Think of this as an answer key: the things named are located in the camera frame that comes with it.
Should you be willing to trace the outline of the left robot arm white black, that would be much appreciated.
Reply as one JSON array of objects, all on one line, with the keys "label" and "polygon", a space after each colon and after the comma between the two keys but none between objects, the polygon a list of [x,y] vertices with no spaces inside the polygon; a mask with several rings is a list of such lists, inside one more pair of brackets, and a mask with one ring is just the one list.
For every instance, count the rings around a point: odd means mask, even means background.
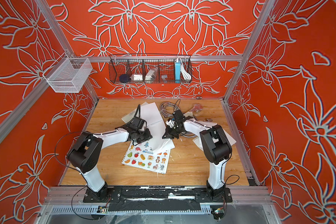
[{"label": "left robot arm white black", "polygon": [[141,118],[141,106],[138,105],[133,118],[113,131],[82,132],[66,158],[85,179],[88,193],[93,196],[93,200],[102,202],[108,198],[108,185],[97,167],[101,150],[128,141],[135,146],[150,139],[152,135],[147,128],[147,122]]}]

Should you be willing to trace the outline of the white sticker picture notebook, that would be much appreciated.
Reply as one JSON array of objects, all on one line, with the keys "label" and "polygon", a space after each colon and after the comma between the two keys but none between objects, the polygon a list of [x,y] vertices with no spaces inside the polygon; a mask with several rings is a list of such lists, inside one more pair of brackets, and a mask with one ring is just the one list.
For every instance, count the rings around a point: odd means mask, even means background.
[{"label": "white sticker picture notebook", "polygon": [[169,149],[160,153],[154,153],[147,143],[137,146],[130,143],[121,163],[147,171],[166,174],[170,152],[171,150]]}]

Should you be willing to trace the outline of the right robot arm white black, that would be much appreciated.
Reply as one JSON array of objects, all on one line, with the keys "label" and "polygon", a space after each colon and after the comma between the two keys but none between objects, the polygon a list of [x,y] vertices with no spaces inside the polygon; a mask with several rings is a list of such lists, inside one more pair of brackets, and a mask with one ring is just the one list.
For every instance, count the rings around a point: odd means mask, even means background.
[{"label": "right robot arm white black", "polygon": [[232,145],[236,141],[218,124],[210,125],[192,116],[185,116],[175,103],[172,117],[166,121],[166,129],[162,138],[179,139],[186,133],[192,133],[198,137],[199,146],[210,163],[209,177],[206,182],[207,197],[214,202],[220,199],[224,202],[232,202],[224,177],[226,164],[232,156]]}]

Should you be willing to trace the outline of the teal steno notes notebook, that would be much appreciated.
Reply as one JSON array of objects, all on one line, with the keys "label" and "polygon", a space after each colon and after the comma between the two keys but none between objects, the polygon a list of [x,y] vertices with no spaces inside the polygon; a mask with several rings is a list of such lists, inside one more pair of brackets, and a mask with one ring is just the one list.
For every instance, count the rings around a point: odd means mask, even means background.
[{"label": "teal steno notes notebook", "polygon": [[163,139],[166,125],[158,110],[156,103],[146,103],[141,106],[141,118],[147,122],[147,128],[152,135],[152,139],[144,142],[148,143],[148,150],[154,154],[162,153],[175,148],[171,139]]}]

